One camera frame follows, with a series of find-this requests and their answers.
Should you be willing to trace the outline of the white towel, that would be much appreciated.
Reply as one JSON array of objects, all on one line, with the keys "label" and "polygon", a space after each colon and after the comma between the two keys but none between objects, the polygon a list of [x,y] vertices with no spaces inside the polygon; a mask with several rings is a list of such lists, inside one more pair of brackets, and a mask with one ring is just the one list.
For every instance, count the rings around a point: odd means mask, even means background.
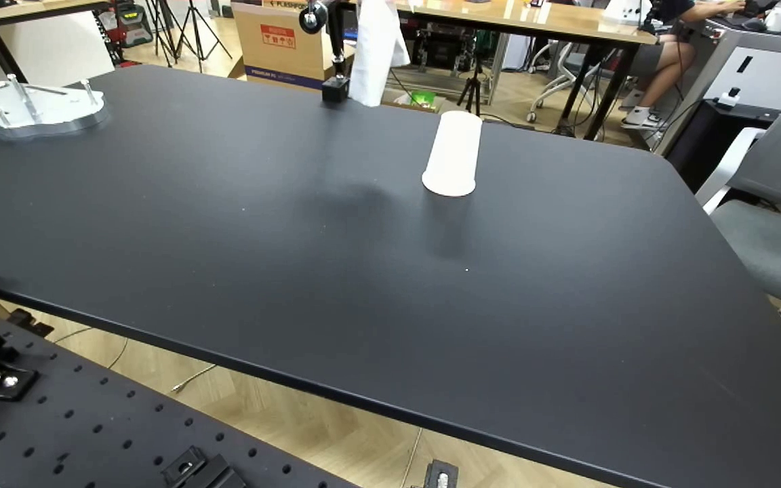
[{"label": "white towel", "polygon": [[397,0],[358,3],[358,41],[351,72],[351,97],[360,106],[379,106],[394,67],[411,62]]}]

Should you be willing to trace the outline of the white paper cup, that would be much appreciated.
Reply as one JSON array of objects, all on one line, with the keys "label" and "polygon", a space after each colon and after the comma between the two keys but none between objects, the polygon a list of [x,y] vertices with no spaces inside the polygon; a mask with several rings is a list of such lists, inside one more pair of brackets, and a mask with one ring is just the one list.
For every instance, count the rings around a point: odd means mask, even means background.
[{"label": "white paper cup", "polygon": [[440,116],[424,186],[442,197],[466,197],[478,186],[484,120],[470,110],[446,110]]}]

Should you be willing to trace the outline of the black tripod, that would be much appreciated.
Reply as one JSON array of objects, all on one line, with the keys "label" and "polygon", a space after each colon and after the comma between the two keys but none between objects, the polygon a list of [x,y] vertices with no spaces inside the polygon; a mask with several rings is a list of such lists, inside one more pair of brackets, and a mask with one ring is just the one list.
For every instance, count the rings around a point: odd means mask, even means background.
[{"label": "black tripod", "polygon": [[470,114],[480,114],[484,106],[484,64],[488,58],[488,47],[484,36],[473,39],[473,48],[470,48],[470,62],[473,62],[473,72],[463,81],[463,90],[459,94],[459,106],[463,106]]}]

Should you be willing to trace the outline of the cardboard box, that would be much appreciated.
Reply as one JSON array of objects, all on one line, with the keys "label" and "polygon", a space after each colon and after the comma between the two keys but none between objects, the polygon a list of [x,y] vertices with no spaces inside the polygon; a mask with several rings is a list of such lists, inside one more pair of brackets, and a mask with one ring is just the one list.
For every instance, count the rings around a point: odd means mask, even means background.
[{"label": "cardboard box", "polygon": [[233,21],[247,75],[314,86],[331,72],[328,39],[306,36],[299,7],[236,3]]}]

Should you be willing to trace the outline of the wooden work table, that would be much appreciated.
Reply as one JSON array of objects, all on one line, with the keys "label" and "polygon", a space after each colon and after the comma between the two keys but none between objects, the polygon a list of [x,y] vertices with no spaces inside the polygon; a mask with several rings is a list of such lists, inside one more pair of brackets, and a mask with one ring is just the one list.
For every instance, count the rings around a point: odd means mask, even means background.
[{"label": "wooden work table", "polygon": [[603,7],[572,6],[561,0],[394,0],[401,16],[415,16],[426,21],[457,21],[478,30],[499,30],[515,36],[542,36],[557,41],[586,43],[586,59],[576,75],[567,106],[557,121],[560,132],[567,132],[569,110],[583,86],[586,71],[610,48],[619,51],[613,78],[591,116],[586,142],[594,142],[603,131],[603,121],[619,94],[619,86],[629,75],[629,64],[644,47],[655,47],[656,39],[637,25],[610,18]]}]

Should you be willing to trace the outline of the seated person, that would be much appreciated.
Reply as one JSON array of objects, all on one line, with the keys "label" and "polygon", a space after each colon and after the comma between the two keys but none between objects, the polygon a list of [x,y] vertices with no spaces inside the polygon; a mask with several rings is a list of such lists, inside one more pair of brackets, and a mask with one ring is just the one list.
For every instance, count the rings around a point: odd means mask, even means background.
[{"label": "seated person", "polygon": [[660,128],[655,106],[680,81],[694,59],[694,47],[680,39],[680,26],[699,25],[713,16],[731,16],[746,7],[746,0],[652,0],[652,16],[668,25],[656,43],[644,47],[633,59],[633,72],[645,86],[633,97],[622,128],[629,132],[652,132]]}]

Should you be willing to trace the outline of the black perforated breadboard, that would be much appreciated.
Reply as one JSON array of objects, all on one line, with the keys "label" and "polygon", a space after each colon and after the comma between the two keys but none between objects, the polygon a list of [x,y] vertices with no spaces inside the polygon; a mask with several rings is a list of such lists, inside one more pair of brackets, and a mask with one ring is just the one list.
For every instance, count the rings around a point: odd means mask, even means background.
[{"label": "black perforated breadboard", "polygon": [[0,307],[0,488],[351,488]]}]

